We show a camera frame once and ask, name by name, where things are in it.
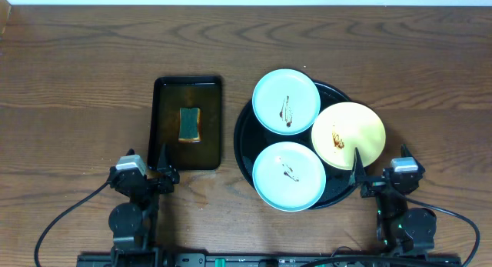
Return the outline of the yellow plate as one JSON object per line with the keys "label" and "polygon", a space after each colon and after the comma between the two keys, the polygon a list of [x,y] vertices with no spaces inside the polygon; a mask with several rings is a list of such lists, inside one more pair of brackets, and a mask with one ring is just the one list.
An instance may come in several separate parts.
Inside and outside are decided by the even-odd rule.
{"label": "yellow plate", "polygon": [[340,102],[327,107],[316,118],[311,142],[324,162],[350,170],[355,152],[360,154],[364,167],[379,158],[386,143],[386,131],[372,109],[356,102]]}

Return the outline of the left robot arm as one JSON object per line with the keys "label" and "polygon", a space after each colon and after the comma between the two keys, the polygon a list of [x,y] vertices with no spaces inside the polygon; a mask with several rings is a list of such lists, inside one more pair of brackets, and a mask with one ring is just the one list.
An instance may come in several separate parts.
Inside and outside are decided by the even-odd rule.
{"label": "left robot arm", "polygon": [[111,267],[164,267],[174,263],[172,256],[155,243],[159,196],[172,193],[180,181],[177,170],[168,163],[165,145],[161,147],[156,167],[161,176],[150,179],[146,170],[146,164],[132,149],[110,168],[108,185],[129,197],[128,202],[116,206],[108,217],[114,243]]}

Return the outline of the green and yellow sponge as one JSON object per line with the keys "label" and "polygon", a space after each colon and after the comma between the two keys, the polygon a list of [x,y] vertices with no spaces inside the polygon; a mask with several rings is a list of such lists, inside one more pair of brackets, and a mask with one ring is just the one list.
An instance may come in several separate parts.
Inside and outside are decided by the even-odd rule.
{"label": "green and yellow sponge", "polygon": [[178,141],[201,141],[201,110],[199,108],[180,108]]}

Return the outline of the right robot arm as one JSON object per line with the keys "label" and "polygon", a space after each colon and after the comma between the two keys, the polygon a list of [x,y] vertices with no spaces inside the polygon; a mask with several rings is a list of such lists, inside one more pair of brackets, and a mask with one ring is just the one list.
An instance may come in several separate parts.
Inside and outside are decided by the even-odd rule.
{"label": "right robot arm", "polygon": [[410,209],[407,204],[407,195],[418,188],[424,173],[425,168],[406,145],[379,177],[366,175],[360,152],[354,150],[351,182],[361,187],[362,198],[376,199],[377,239],[385,244],[387,255],[419,256],[434,248],[435,213],[426,208]]}

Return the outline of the light blue plate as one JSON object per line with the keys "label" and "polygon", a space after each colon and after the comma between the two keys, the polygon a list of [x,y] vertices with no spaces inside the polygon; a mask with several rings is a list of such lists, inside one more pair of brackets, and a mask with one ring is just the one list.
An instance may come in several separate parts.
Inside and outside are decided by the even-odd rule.
{"label": "light blue plate", "polygon": [[262,200],[284,212],[309,209],[323,195],[327,180],[318,156],[295,142],[278,142],[260,152],[252,178]]}
{"label": "light blue plate", "polygon": [[257,120],[270,132],[296,135],[314,124],[321,110],[321,97],[307,75],[283,68],[258,81],[252,106]]}

